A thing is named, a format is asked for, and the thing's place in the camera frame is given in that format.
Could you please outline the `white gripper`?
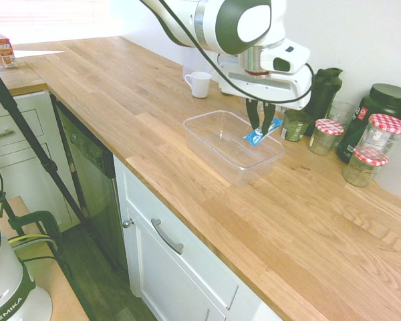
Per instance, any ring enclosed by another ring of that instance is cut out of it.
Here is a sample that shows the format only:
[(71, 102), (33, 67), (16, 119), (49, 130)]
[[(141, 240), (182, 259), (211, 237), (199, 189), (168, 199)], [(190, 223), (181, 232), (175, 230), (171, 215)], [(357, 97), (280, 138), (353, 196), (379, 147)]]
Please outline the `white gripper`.
[[(219, 78), (219, 88), (222, 93), (247, 98), (247, 94), (255, 96), (256, 100), (246, 99), (246, 110), (252, 129), (259, 127), (260, 119), (257, 111), (258, 101), (275, 101), (278, 105), (301, 110), (310, 101), (310, 87), (312, 73), (307, 66), (303, 66), (295, 74), (269, 73), (265, 77), (256, 78), (247, 74), (239, 65), (236, 56), (220, 56), (220, 71), (226, 75), (232, 84)], [(275, 115), (275, 105), (263, 103), (264, 120), (261, 127), (263, 136), (266, 136)]]

